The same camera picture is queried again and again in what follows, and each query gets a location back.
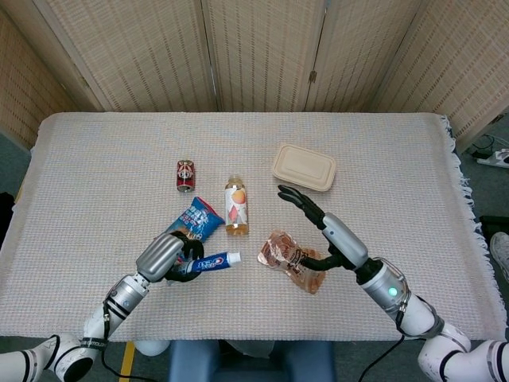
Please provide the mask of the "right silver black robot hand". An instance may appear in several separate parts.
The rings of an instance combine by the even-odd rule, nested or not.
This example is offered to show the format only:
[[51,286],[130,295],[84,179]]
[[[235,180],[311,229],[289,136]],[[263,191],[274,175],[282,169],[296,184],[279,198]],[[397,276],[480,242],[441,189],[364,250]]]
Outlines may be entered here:
[[367,247],[337,216],[324,212],[308,196],[293,187],[279,185],[278,196],[302,210],[329,243],[329,257],[313,259],[306,256],[300,260],[302,266],[313,271],[327,271],[334,267],[358,271],[368,261]]

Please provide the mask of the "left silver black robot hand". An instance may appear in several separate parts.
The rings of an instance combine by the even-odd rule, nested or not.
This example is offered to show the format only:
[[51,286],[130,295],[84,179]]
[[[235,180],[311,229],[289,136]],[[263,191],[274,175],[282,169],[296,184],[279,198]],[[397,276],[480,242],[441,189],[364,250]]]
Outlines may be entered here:
[[183,232],[163,232],[136,260],[137,273],[150,283],[166,281],[186,283],[200,275],[199,271],[186,274],[173,271],[179,258],[185,262],[204,258],[204,246],[199,240],[189,239]]

